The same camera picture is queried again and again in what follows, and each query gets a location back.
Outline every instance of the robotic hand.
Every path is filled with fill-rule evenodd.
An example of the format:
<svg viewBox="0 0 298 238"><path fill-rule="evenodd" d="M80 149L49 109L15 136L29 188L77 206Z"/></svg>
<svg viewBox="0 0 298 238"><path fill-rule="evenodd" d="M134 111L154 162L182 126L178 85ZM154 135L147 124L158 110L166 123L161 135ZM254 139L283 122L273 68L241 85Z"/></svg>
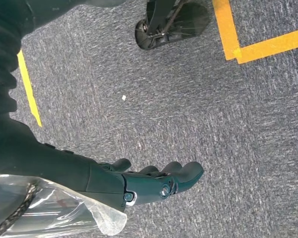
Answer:
<svg viewBox="0 0 298 238"><path fill-rule="evenodd" d="M203 173L197 162L178 162L162 171L148 166L135 172L126 159L113 164L60 151L38 142L27 125L9 117L17 110L8 91L16 86L10 72L18 68L22 37L79 4L111 7L125 0L5 0L0 1L0 174L35 176L58 183L124 211L126 205L163 201L194 186Z"/></svg>
<svg viewBox="0 0 298 238"><path fill-rule="evenodd" d="M184 167L178 162L171 162L162 171L155 166L147 166L138 173L124 172L131 166L127 159L100 165L107 171L123 172L125 180L123 199L129 206L163 201L170 195L186 191L203 173L203 167L197 162L190 162Z"/></svg>

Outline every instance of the screw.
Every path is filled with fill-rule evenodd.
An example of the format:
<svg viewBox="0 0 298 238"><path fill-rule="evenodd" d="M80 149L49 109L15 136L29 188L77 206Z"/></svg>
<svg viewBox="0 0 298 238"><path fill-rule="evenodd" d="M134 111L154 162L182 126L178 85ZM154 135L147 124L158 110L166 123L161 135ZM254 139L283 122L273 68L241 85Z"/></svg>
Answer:
<svg viewBox="0 0 298 238"><path fill-rule="evenodd" d="M126 202L131 202L132 199L134 199L134 195L132 193L125 193L123 199Z"/></svg>
<svg viewBox="0 0 298 238"><path fill-rule="evenodd" d="M162 187L161 191L160 192L160 194L161 195L161 197L163 199L166 199L166 198L169 197L169 193L170 193L170 187L167 184L164 184Z"/></svg>

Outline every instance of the wheel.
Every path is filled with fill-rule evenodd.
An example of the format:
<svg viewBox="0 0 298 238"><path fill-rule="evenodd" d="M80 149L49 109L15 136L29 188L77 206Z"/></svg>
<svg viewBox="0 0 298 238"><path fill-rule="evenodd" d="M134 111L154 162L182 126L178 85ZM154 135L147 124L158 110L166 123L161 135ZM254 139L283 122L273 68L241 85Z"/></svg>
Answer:
<svg viewBox="0 0 298 238"><path fill-rule="evenodd" d="M140 20L136 25L135 36L137 44L143 50L149 50L154 48L156 45L157 40L154 37L149 37L147 33L146 20Z"/></svg>

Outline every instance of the plastic bag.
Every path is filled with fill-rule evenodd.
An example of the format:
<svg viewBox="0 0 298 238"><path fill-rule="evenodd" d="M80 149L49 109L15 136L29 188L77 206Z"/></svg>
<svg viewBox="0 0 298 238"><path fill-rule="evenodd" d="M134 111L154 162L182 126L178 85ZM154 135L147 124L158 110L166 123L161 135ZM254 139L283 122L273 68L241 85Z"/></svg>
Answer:
<svg viewBox="0 0 298 238"><path fill-rule="evenodd" d="M40 191L2 238L55 238L97 228L114 236L127 222L125 213L52 181L0 175L0 224L22 203L31 182L38 184Z"/></svg>

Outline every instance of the yellow floor marking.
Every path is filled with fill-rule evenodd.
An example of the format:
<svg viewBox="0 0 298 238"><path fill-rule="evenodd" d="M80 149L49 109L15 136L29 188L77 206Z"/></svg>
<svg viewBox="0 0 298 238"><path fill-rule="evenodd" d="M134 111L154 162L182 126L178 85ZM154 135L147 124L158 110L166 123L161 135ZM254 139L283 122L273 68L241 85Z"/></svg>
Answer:
<svg viewBox="0 0 298 238"><path fill-rule="evenodd" d="M216 21L223 45L226 60L236 58L236 52L240 50L240 43L229 0L213 0Z"/></svg>
<svg viewBox="0 0 298 238"><path fill-rule="evenodd" d="M237 59L238 63L246 63L296 48L298 48L298 31L243 47L241 57Z"/></svg>
<svg viewBox="0 0 298 238"><path fill-rule="evenodd" d="M36 106L36 99L33 96L31 81L30 80L29 73L27 72L27 64L25 63L22 50L18 54L18 58L23 83L24 84L24 88L27 96L27 100L29 101L30 108L31 109L31 113L36 119L38 125L42 127L38 107Z"/></svg>
<svg viewBox="0 0 298 238"><path fill-rule="evenodd" d="M229 0L213 0L226 60L247 63L298 48L298 31L240 48Z"/></svg>

